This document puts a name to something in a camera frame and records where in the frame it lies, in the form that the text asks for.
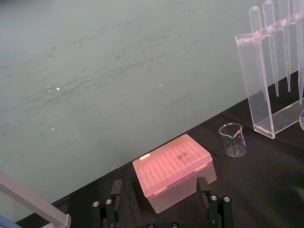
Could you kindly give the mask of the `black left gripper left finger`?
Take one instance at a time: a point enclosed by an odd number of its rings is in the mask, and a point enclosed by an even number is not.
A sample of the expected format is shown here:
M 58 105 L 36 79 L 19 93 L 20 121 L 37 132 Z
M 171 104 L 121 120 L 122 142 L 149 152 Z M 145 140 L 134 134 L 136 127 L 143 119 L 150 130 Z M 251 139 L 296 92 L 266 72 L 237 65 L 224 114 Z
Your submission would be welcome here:
M 116 228 L 123 194 L 123 180 L 115 180 L 108 198 L 92 203 L 92 227 Z

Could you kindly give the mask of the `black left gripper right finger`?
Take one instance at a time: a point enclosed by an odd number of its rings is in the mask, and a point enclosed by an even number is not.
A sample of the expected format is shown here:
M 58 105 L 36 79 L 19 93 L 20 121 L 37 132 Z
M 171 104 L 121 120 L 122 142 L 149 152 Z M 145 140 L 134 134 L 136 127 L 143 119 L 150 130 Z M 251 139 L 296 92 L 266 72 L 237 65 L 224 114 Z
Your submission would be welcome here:
M 232 227 L 232 198 L 222 198 L 211 193 L 211 189 L 205 177 L 198 177 L 196 182 L 197 194 L 207 210 L 209 228 Z

